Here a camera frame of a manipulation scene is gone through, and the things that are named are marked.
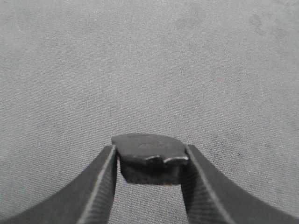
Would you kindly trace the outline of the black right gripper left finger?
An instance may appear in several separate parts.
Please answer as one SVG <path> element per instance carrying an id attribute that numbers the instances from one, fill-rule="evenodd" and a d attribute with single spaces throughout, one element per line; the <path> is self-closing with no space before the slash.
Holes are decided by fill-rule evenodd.
<path id="1" fill-rule="evenodd" d="M 106 146 L 73 181 L 4 224 L 107 224 L 114 201 L 117 153 Z"/>

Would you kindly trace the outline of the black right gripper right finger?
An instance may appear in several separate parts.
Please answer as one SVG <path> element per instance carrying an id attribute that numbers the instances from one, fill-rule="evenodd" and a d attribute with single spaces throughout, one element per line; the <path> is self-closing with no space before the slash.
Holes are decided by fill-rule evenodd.
<path id="1" fill-rule="evenodd" d="M 218 170 L 194 145 L 181 190 L 190 224 L 297 224 L 293 217 L 248 193 Z"/>

